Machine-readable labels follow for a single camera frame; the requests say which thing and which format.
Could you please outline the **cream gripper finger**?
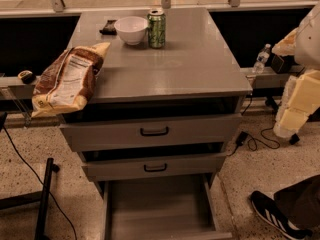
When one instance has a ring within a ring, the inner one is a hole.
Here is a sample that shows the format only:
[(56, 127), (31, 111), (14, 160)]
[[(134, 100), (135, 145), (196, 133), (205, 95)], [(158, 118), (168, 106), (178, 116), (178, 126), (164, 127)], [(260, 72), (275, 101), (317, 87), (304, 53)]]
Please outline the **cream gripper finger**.
[(290, 76), (276, 115), (275, 135), (290, 138), (297, 134), (319, 107), (320, 71), (308, 70), (299, 77)]
[(293, 56), (296, 49), (297, 28), (293, 29), (272, 48), (272, 53), (278, 56)]

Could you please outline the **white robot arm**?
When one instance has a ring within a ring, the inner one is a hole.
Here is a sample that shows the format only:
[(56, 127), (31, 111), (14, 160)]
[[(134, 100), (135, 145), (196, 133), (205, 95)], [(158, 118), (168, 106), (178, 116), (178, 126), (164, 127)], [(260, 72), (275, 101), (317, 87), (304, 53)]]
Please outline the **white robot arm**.
[(276, 136), (290, 138), (320, 107), (320, 4), (317, 4), (273, 48), (279, 56), (293, 56), (306, 71), (286, 82), (273, 131)]

